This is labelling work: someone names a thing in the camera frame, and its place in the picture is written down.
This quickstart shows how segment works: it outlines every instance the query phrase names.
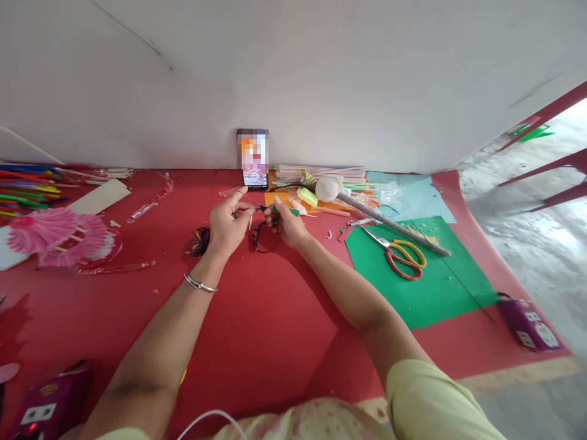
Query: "red chair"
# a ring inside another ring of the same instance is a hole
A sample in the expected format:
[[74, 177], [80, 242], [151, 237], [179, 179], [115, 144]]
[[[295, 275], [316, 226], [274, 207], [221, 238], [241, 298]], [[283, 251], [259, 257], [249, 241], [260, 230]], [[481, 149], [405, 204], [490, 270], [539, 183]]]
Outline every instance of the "red chair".
[[[512, 182], [517, 182], [518, 180], [522, 180], [524, 178], [543, 173], [548, 170], [552, 170], [554, 168], [560, 168], [564, 166], [572, 166], [576, 170], [582, 172], [583, 174], [587, 174], [587, 148], [581, 150], [577, 153], [568, 155], [562, 159], [556, 160], [554, 162], [549, 163], [548, 165], [542, 166], [540, 168], [536, 168], [533, 171], [529, 171], [521, 176], [514, 177], [508, 181], [500, 183], [499, 186], [508, 185]], [[579, 197], [587, 196], [587, 177], [577, 186], [574, 186], [571, 189], [567, 189], [566, 191], [559, 192], [554, 196], [550, 196], [548, 199], [544, 199], [544, 204], [540, 207], [534, 208], [531, 212], [539, 211], [544, 208], [548, 208], [554, 205], [558, 205], [561, 203], [568, 202], [569, 200], [578, 199]]]
[[522, 137], [524, 137], [524, 135], [532, 133], [536, 128], [554, 118], [554, 116], [561, 114], [566, 109], [573, 107], [573, 105], [583, 101], [584, 99], [587, 99], [587, 82], [584, 82], [580, 86], [575, 87], [569, 93], [561, 96], [553, 103], [550, 103], [545, 108], [536, 112], [535, 115], [530, 116], [523, 122], [520, 122], [529, 123], [530, 126], [525, 129], [523, 133], [520, 133], [518, 136], [511, 139], [507, 144], [500, 148], [498, 152], [505, 150], [512, 144], [515, 144]]
[[497, 150], [498, 152], [505, 150], [506, 148], [508, 148], [509, 146], [515, 144], [517, 141], [519, 141], [521, 138], [523, 138], [524, 136], [526, 136], [528, 133], [532, 133], [536, 128], [540, 127], [542, 125], [542, 121], [543, 118], [541, 118], [538, 115], [533, 115], [530, 116], [529, 118], [527, 118], [526, 120], [520, 122], [518, 124], [522, 125], [522, 124], [529, 124], [530, 126], [527, 127], [522, 133], [518, 134], [516, 137], [513, 137], [507, 144], [505, 144], [502, 148], [500, 148], [499, 150]]

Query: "person's left hand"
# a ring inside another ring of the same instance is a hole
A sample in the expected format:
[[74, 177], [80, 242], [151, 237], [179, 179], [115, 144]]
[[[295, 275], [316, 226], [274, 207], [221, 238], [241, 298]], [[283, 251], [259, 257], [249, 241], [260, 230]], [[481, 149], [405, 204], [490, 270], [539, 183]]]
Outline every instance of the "person's left hand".
[[227, 197], [210, 213], [209, 248], [230, 256], [238, 247], [249, 227], [255, 207], [241, 202], [248, 188], [243, 186]]

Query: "white cable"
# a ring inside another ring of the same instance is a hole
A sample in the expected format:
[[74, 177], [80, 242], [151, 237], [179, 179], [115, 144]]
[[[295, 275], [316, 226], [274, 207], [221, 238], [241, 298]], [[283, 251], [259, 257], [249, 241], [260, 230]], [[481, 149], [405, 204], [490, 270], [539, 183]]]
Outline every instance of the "white cable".
[[245, 435], [245, 432], [243, 431], [243, 428], [241, 428], [241, 427], [240, 427], [240, 425], [238, 424], [238, 422], [237, 422], [235, 419], [233, 419], [233, 418], [230, 416], [230, 414], [228, 414], [228, 413], [226, 413], [226, 412], [222, 411], [221, 409], [213, 409], [213, 410], [211, 410], [211, 411], [208, 411], [208, 412], [205, 412], [205, 413], [203, 413], [203, 414], [202, 414], [201, 416], [199, 416], [199, 417], [198, 417], [196, 420], [194, 420], [192, 423], [190, 423], [190, 426], [188, 426], [188, 427], [185, 429], [185, 431], [184, 431], [184, 432], [182, 432], [182, 434], [181, 434], [181, 435], [180, 435], [180, 436], [177, 438], [177, 440], [182, 440], [183, 436], [185, 436], [185, 435], [188, 433], [188, 431], [189, 431], [190, 429], [192, 429], [192, 427], [193, 427], [193, 426], [194, 426], [196, 423], [198, 423], [200, 420], [202, 420], [202, 419], [203, 419], [203, 418], [205, 418], [205, 417], [212, 416], [212, 415], [214, 415], [214, 414], [216, 414], [217, 416], [223, 416], [223, 417], [224, 417], [225, 419], [227, 419], [227, 420], [228, 420], [230, 423], [232, 423], [232, 424], [233, 424], [233, 426], [234, 426], [234, 427], [237, 429], [237, 431], [238, 431], [238, 433], [240, 434], [241, 438], [242, 438], [242, 439], [244, 439], [244, 440], [246, 440], [246, 435]]

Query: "silver bracelet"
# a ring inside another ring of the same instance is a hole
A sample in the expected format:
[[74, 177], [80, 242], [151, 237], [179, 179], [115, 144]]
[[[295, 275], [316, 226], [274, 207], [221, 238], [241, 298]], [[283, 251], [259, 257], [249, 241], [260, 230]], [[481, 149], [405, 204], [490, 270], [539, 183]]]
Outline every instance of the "silver bracelet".
[[199, 283], [198, 281], [194, 280], [194, 279], [193, 279], [193, 278], [190, 276], [190, 274], [188, 274], [188, 273], [185, 273], [185, 274], [183, 274], [183, 277], [185, 278], [185, 280], [186, 280], [188, 283], [190, 283], [190, 284], [191, 284], [191, 286], [192, 286], [194, 289], [202, 289], [202, 290], [205, 290], [205, 291], [207, 291], [207, 292], [210, 292], [210, 293], [214, 293], [214, 292], [217, 292], [217, 291], [218, 291], [218, 289], [214, 289], [214, 288], [212, 288], [212, 287], [206, 287], [204, 284], [202, 284], [202, 283]]

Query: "shirt sleeve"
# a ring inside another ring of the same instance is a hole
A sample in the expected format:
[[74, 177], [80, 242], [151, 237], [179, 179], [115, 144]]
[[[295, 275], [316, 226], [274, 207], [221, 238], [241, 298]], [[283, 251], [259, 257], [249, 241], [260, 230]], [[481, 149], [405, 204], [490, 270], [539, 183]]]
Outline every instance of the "shirt sleeve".
[[400, 361], [389, 371], [385, 388], [399, 440], [505, 440], [473, 394], [434, 365]]
[[96, 440], [150, 440], [149, 436], [137, 428], [121, 428], [110, 431]]

